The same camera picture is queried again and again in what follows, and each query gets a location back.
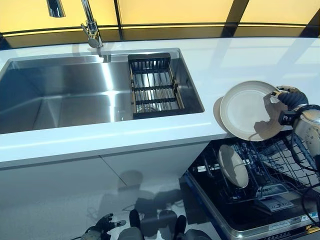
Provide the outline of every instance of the stainless steel sink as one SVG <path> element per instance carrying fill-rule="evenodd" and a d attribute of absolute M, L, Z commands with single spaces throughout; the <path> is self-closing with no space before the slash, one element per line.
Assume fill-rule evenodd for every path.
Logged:
<path fill-rule="evenodd" d="M 154 102 L 135 101 L 128 56 L 156 53 L 169 54 L 182 105 L 148 112 L 146 104 L 154 109 L 152 105 L 164 103 L 155 96 L 151 96 Z M 149 94 L 156 91 L 152 85 L 151 90 L 143 87 L 137 89 Z M 144 104 L 143 112 L 137 111 L 136 102 Z M 14 58 L 0 71 L 0 134 L 199 112 L 203 107 L 178 49 L 105 52 L 101 57 L 63 54 Z"/>

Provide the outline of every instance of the faucet spout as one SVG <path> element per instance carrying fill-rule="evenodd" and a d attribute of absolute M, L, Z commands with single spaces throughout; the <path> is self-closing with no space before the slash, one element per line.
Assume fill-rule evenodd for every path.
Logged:
<path fill-rule="evenodd" d="M 94 19 L 92 14 L 89 1 L 81 0 L 81 2 L 86 16 L 86 26 L 81 24 L 81 27 L 88 37 L 88 44 L 92 48 L 101 48 L 103 46 L 103 42 L 98 29 L 97 21 Z M 61 0 L 46 0 L 46 3 L 48 5 L 49 15 L 51 17 L 61 18 L 66 16 Z"/>

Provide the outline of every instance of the metal wire rack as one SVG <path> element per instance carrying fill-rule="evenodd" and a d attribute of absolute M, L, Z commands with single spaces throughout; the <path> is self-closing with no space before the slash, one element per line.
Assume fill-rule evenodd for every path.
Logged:
<path fill-rule="evenodd" d="M 183 109 L 170 54 L 130 55 L 134 114 Z"/>
<path fill-rule="evenodd" d="M 249 177 L 247 187 L 233 185 L 222 173 L 217 161 L 221 144 L 228 144 L 242 158 Z M 291 143 L 291 134 L 280 134 L 260 142 L 231 139 L 217 144 L 212 141 L 197 159 L 202 164 L 193 169 L 207 172 L 210 178 L 214 178 L 215 186 L 212 187 L 219 191 L 226 203 L 231 204 L 299 192 L 319 182 L 316 173 L 301 168 L 296 161 L 306 167 L 313 163 L 299 137 L 294 136 Z"/>

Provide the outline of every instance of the white cabinet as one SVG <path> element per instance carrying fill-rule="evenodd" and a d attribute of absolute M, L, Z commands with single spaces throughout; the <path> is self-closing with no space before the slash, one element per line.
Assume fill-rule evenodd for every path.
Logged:
<path fill-rule="evenodd" d="M 126 185 L 163 184 L 180 178 L 208 142 L 151 148 L 117 155 L 104 155 L 103 160 Z"/>
<path fill-rule="evenodd" d="M 34 204 L 124 186 L 100 158 L 0 170 L 0 206 Z"/>

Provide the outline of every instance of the dishwasher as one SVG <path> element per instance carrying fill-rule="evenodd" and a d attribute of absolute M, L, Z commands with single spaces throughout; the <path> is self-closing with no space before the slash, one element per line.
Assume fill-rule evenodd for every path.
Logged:
<path fill-rule="evenodd" d="M 241 157 L 248 173 L 246 187 L 233 185 L 223 174 L 221 145 Z M 319 229 L 311 220 L 319 220 L 319 193 L 310 188 L 319 176 L 297 162 L 313 165 L 305 142 L 290 130 L 257 142 L 225 138 L 212 140 L 184 177 L 221 239 L 287 240 Z"/>

